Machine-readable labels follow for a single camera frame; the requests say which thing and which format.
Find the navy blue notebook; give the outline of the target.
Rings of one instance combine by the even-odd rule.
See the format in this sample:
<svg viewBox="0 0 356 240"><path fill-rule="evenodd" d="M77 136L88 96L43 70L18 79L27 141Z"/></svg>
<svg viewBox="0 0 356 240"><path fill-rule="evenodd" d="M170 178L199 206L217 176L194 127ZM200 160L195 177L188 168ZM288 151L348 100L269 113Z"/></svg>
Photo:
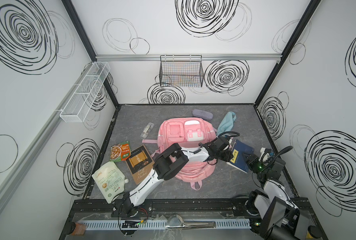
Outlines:
<svg viewBox="0 0 356 240"><path fill-rule="evenodd" d="M248 173L249 167L246 161L247 158L253 153L254 148L242 143L239 140L235 140L231 151L231 159L227 162L227 165L244 173Z"/></svg>

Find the pink student backpack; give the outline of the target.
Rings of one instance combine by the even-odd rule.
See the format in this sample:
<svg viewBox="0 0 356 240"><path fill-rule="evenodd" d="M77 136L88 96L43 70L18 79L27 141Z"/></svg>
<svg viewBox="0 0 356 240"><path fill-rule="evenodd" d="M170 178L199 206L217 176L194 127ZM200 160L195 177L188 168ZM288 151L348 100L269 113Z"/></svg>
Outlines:
<svg viewBox="0 0 356 240"><path fill-rule="evenodd" d="M143 139L143 143L157 144L158 153L162 153L172 144L179 144L189 162L180 170L176 178L190 183L193 190L200 190L202 180L209 177L215 170L216 160L205 162L208 153L205 148L194 154L200 146L216 139L217 130L211 123L201 118L174 118L164 121L159 128L156 140Z"/></svg>

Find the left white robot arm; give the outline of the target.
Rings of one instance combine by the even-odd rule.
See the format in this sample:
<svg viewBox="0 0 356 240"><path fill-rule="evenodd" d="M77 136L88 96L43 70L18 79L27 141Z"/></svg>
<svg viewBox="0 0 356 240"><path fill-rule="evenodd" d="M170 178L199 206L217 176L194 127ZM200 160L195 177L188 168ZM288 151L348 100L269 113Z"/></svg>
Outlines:
<svg viewBox="0 0 356 240"><path fill-rule="evenodd" d="M174 177L190 183L194 190L200 190L202 180L214 172L219 160L226 163L231 160L231 142L230 135L220 135L208 143L199 143L198 148L172 144L156 157L147 177L135 189L124 194L119 214L127 217L136 215L147 196L159 184Z"/></svg>

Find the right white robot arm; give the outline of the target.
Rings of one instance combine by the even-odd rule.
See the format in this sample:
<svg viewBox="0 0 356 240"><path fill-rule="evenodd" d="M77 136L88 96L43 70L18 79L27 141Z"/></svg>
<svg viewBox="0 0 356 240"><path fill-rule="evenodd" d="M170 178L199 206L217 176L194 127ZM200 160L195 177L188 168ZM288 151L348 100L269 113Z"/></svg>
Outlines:
<svg viewBox="0 0 356 240"><path fill-rule="evenodd" d="M292 146L288 146L274 154L272 150L262 148L260 157L243 154L246 164L257 175L263 189L262 192L252 191L245 206L249 214L261 217L257 228L264 240L307 239L309 217L293 203L279 181L285 166L280 156L292 149Z"/></svg>

